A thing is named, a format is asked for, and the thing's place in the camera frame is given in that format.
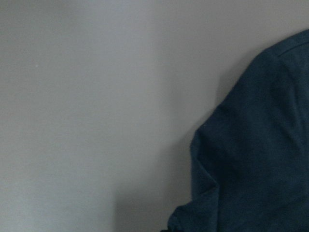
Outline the dark navy printed t-shirt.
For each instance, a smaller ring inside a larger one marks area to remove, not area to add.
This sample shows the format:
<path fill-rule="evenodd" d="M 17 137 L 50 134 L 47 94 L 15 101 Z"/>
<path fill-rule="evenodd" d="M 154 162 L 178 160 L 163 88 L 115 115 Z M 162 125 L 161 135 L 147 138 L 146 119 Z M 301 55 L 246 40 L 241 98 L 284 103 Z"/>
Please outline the dark navy printed t-shirt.
<path fill-rule="evenodd" d="M 257 55 L 190 145 L 192 199 L 169 232 L 309 229 L 309 32 Z"/>

